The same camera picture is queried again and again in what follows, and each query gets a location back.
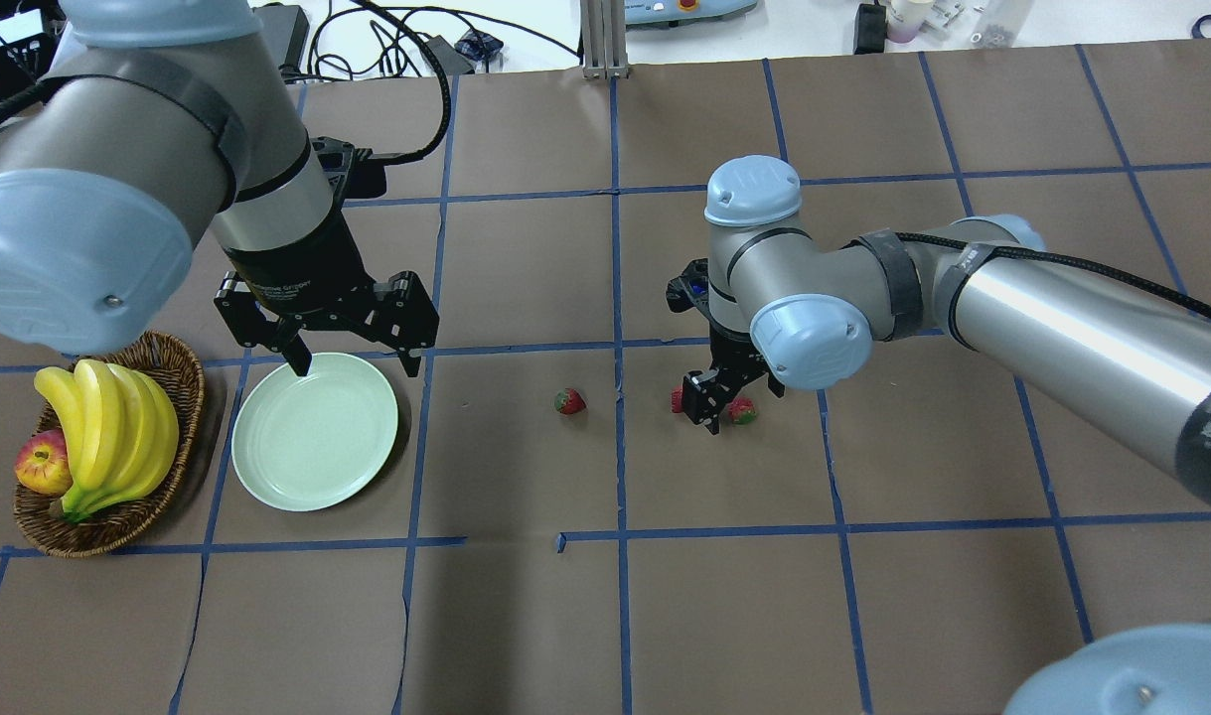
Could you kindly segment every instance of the brown basket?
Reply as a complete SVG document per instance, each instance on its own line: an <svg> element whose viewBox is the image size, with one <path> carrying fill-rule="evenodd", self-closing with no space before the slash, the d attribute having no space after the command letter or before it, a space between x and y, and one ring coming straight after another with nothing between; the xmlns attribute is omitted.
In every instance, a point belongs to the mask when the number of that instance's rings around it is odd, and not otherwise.
<svg viewBox="0 0 1211 715"><path fill-rule="evenodd" d="M97 511L97 514L70 525L50 515L52 497L33 492L23 485L13 490L13 520L23 531L27 540L50 556L78 559L97 556L137 538L148 526L163 514L172 503L185 475L185 465L191 448L195 447L200 414L203 411L203 367L195 358L195 351L188 344L173 336L147 331L137 343L119 353L97 356L104 362L116 362L132 367L150 376L163 388L177 408L179 439L177 459L172 470L163 477L163 484L145 498L116 503ZM75 364L68 370L73 371ZM45 411L36 424L36 434L59 427L52 406L45 404Z"/></svg>

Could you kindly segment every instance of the light blue device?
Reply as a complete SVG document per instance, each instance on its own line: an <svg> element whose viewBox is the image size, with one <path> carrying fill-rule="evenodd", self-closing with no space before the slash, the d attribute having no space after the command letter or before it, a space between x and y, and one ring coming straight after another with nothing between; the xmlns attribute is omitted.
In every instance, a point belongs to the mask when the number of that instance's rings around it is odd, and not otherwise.
<svg viewBox="0 0 1211 715"><path fill-rule="evenodd" d="M698 19L737 17L759 0L627 0L622 6L627 27L675 27Z"/></svg>

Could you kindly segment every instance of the white plate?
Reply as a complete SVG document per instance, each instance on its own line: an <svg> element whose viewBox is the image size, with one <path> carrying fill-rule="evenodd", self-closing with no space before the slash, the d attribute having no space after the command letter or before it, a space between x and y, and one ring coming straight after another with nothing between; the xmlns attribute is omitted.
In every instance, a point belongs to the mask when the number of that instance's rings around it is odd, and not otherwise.
<svg viewBox="0 0 1211 715"><path fill-rule="evenodd" d="M345 502L377 475L397 434L397 397L369 362L314 355L309 376L281 366L247 395L229 456L239 481L283 511Z"/></svg>

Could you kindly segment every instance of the red strawberry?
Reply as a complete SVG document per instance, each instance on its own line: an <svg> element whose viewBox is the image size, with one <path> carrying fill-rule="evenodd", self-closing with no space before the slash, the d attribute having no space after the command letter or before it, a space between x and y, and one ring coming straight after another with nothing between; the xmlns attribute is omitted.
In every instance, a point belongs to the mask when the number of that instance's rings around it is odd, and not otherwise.
<svg viewBox="0 0 1211 715"><path fill-rule="evenodd" d="M573 416L574 412L582 412L587 410L587 404L584 402L584 396L578 394L578 390L573 387L567 387L556 394L556 412L561 412L562 416Z"/></svg>
<svg viewBox="0 0 1211 715"><path fill-rule="evenodd" d="M754 422L756 417L759 417L759 412L754 411L754 402L751 402L751 397L736 397L728 404L728 418L735 425L750 424Z"/></svg>

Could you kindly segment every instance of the red apple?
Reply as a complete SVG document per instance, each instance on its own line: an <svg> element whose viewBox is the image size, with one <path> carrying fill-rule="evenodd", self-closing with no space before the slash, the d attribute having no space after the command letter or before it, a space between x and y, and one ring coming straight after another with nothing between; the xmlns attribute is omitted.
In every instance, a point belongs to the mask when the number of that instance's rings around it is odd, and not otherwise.
<svg viewBox="0 0 1211 715"><path fill-rule="evenodd" d="M62 430L47 430L27 440L13 463L13 473L33 492L64 494L70 488L70 467Z"/></svg>

